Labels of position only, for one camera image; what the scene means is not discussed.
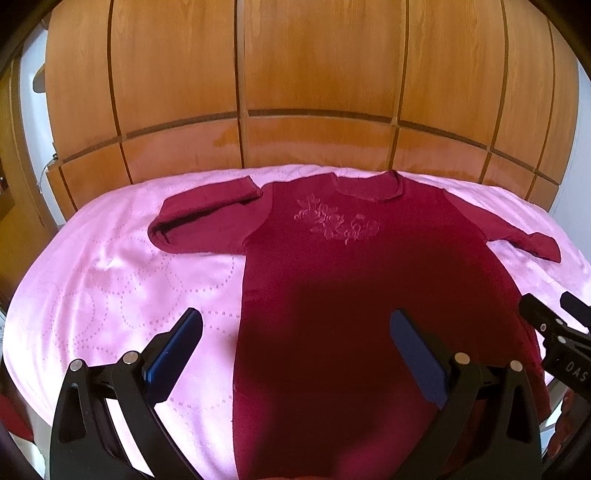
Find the wooden panel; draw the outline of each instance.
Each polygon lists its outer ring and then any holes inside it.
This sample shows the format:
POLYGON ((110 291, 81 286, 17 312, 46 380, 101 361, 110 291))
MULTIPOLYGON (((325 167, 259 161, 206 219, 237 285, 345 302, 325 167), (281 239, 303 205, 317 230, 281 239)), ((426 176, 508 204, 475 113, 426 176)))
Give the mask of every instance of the wooden panel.
POLYGON ((110 0, 64 0, 47 36, 46 91, 60 158, 117 136, 109 72, 110 0))
POLYGON ((552 26, 552 38, 556 61, 554 105, 548 140, 538 169, 560 183, 569 162, 577 124, 579 72, 573 51, 554 26, 552 26))
POLYGON ((489 145, 504 70, 498 0, 410 2, 401 119, 489 145))
POLYGON ((19 56, 0 82, 0 157, 15 202, 39 221, 46 231, 43 237, 51 239, 57 233, 57 225, 39 191, 22 125, 20 62, 19 56))
POLYGON ((37 218, 19 204, 0 220, 0 293, 12 298, 29 267, 49 243, 37 218))
POLYGON ((528 201, 535 203, 548 212, 558 193, 558 185, 539 176, 535 177, 534 182, 534 188, 531 190, 528 201))
POLYGON ((233 0, 115 0, 111 45, 123 133, 236 111, 233 0))
POLYGON ((129 185, 119 144, 64 163, 61 171, 79 209, 103 193, 129 185))
POLYGON ((34 198, 35 193, 40 196, 36 182, 30 184, 33 174, 22 133, 18 77, 13 61, 0 79, 0 157, 9 188, 7 196, 0 198, 2 204, 9 202, 2 207, 6 209, 0 220, 2 303, 10 300, 28 268, 57 232, 48 211, 47 223, 43 222, 45 215, 34 198))
POLYGON ((404 0, 245 0, 248 109, 392 116, 404 59, 404 0))
POLYGON ((400 129, 394 170, 478 181, 486 150, 450 138, 400 129))
POLYGON ((304 163, 386 170, 394 127, 312 116, 251 118, 247 167, 304 163))
POLYGON ((482 183, 503 187, 524 199, 533 178, 532 172, 520 167, 517 163, 492 154, 482 183))
POLYGON ((56 198, 56 202, 60 207, 61 214, 66 220, 69 220, 76 213, 76 209, 68 194, 66 184, 61 177, 58 164, 53 164, 47 169, 47 180, 49 181, 53 196, 56 198))
POLYGON ((4 189, 0 192, 0 222, 6 217, 8 212, 15 206, 14 198, 10 189, 4 189))
POLYGON ((550 120, 554 65, 550 28, 528 0, 505 0, 509 68, 495 148, 532 167, 540 160, 550 120))
POLYGON ((237 120, 164 130, 123 142, 134 183, 190 171, 241 168, 237 120))

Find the pink bedspread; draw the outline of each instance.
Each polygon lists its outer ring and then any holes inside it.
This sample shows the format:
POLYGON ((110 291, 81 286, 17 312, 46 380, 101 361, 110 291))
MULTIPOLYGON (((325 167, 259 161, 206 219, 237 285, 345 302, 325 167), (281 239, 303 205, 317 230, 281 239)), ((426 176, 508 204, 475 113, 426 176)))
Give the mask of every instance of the pink bedspread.
MULTIPOLYGON (((262 186, 329 171, 349 177, 374 174, 317 166, 193 173, 128 186, 86 205, 35 261, 10 307, 4 358, 24 398, 51 424, 70 361, 83 358, 89 365, 100 365, 115 362, 126 351, 141 351, 156 333, 169 330, 187 307, 195 307, 203 314, 203 339, 170 398, 156 411, 201 475, 236 478, 232 371, 245 259, 167 254, 149 242, 147 227, 165 198, 203 184, 250 175, 262 186)), ((505 241, 488 245, 522 293, 534 293, 570 326, 582 330, 558 301, 570 290, 591 303, 591 267, 545 211, 500 188, 405 175, 445 188, 527 233, 539 231, 556 239, 560 264, 505 241)), ((116 403, 110 405, 130 460, 149 472, 116 403)))

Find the floral embroidery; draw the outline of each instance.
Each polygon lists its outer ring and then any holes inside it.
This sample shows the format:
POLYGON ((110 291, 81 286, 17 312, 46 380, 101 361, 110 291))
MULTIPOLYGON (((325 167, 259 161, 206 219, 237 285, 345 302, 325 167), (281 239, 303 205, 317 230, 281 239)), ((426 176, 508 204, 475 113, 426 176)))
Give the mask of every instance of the floral embroidery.
POLYGON ((298 200, 297 203, 302 210, 294 215, 294 220, 311 224, 310 232, 323 233, 327 240, 344 240, 347 245, 351 239, 367 240, 379 231, 378 222, 366 220, 360 213, 350 222, 345 222, 345 216, 337 213, 338 207, 320 203, 313 193, 308 195, 306 201, 298 200))

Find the metal rivet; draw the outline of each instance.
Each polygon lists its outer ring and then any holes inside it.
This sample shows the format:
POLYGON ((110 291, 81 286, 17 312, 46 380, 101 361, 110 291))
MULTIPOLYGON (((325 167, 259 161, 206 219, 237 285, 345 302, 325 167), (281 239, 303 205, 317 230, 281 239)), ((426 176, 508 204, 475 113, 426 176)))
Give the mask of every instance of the metal rivet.
POLYGON ((512 360, 509 365, 514 372, 521 372, 523 370, 523 364, 519 360, 512 360))
POLYGON ((460 365, 467 365, 470 363, 470 357, 464 352, 456 353, 454 358, 456 359, 456 362, 460 365))
POLYGON ((139 358, 139 353, 138 352, 127 352, 124 356, 123 356, 123 363, 127 364, 127 365, 131 365, 136 363, 136 361, 139 358))
POLYGON ((82 360, 77 358, 70 364, 70 370, 72 370, 73 372, 77 372, 80 368, 82 368, 82 365, 82 360))

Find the black clamp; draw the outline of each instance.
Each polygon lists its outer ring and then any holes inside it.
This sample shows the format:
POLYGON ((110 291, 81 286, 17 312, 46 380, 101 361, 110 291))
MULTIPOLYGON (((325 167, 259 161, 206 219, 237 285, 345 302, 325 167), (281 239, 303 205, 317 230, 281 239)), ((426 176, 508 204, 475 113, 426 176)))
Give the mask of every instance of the black clamp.
POLYGON ((70 363, 51 432, 51 477, 56 480, 146 480, 134 469, 113 425, 106 398, 119 401, 129 430, 160 480, 203 480, 154 411, 170 395, 203 334, 203 320, 187 309, 173 329, 115 364, 70 363))
MULTIPOLYGON (((562 294, 560 306, 590 328, 591 308, 572 293, 562 294)), ((591 402, 591 336, 569 327, 531 293, 521 298, 519 313, 544 337, 542 368, 591 402)))
POLYGON ((426 400, 440 412, 392 480, 436 480, 464 431, 476 400, 487 399, 479 441, 446 480, 539 480, 540 431, 523 365, 485 367, 450 352, 434 335, 420 333, 402 311, 390 334, 426 400))

